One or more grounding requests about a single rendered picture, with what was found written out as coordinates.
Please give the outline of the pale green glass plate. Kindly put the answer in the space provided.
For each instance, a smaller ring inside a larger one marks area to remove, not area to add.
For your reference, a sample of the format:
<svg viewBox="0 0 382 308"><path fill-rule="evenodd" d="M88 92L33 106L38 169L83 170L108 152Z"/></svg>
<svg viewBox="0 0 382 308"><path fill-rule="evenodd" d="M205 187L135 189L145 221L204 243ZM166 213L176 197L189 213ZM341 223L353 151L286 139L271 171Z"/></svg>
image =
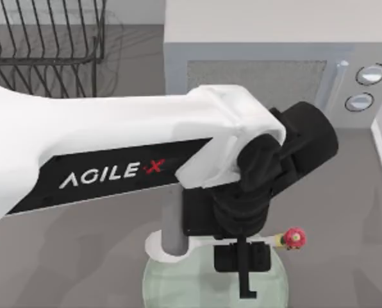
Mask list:
<svg viewBox="0 0 382 308"><path fill-rule="evenodd" d="M241 299L237 273L215 271L212 244L209 237L193 237L187 254L173 256L162 249L162 233L151 233L145 240L144 308L288 308L287 274L275 249L270 270L249 275L256 298Z"/></svg>

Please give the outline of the white utensil with red knob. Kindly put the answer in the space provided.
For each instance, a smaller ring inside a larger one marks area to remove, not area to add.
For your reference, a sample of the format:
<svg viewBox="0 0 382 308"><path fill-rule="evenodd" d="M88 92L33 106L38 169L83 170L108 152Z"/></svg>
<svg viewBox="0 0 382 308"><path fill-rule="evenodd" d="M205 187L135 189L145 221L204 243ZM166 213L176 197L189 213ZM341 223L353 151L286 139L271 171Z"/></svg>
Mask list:
<svg viewBox="0 0 382 308"><path fill-rule="evenodd" d="M274 234L270 236L254 235L249 237L247 242L263 243L273 248L285 248L287 250L300 249L307 242L307 236L302 228L292 227L285 233ZM160 263L177 263L186 259L195 249L204 246L225 246L228 244L236 244L236 239L214 239L212 237L191 237L188 248L185 253L177 256L172 253L165 252L162 248L162 231L152 232L145 240L145 252L154 261Z"/></svg>

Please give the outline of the pale microwave door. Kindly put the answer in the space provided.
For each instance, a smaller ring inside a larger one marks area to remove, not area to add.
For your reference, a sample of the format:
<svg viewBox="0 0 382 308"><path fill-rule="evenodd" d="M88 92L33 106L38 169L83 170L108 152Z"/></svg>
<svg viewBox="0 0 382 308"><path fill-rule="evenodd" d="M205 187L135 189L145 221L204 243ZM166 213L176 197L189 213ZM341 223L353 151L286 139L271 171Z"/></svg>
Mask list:
<svg viewBox="0 0 382 308"><path fill-rule="evenodd" d="M329 44L166 43L165 90L184 94L198 85L237 84L267 107L298 101L324 107L350 50Z"/></svg>

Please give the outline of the small round microwave knob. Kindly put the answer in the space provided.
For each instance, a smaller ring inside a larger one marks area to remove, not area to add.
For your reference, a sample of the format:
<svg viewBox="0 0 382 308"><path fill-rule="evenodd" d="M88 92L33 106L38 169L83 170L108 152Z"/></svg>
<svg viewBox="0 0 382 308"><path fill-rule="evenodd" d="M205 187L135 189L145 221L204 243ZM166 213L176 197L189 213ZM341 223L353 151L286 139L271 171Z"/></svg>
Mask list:
<svg viewBox="0 0 382 308"><path fill-rule="evenodd" d="M363 112L374 103L374 96L367 92L350 96L345 101L345 108L350 112Z"/></svg>

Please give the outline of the large round microwave knob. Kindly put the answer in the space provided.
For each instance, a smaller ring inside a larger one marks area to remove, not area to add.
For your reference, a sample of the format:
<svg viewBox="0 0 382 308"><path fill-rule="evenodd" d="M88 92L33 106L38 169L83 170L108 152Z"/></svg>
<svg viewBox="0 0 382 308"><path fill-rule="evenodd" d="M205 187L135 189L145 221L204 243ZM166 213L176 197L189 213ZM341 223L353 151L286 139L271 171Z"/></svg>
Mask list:
<svg viewBox="0 0 382 308"><path fill-rule="evenodd" d="M382 80L382 64L364 66L356 73L356 81L360 85L371 86Z"/></svg>

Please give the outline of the pale microwave oven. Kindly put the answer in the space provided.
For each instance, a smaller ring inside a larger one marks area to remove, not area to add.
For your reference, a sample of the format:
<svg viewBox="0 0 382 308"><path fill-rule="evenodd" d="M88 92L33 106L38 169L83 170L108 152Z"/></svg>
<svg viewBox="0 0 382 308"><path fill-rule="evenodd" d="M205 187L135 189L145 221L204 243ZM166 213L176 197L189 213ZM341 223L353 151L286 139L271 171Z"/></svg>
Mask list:
<svg viewBox="0 0 382 308"><path fill-rule="evenodd" d="M382 105L382 80L360 85L356 73L382 64L382 0L166 0L166 43L292 43L347 47L349 67L333 107L335 81L320 108L338 128L369 128ZM367 92L374 103L350 112L348 97Z"/></svg>

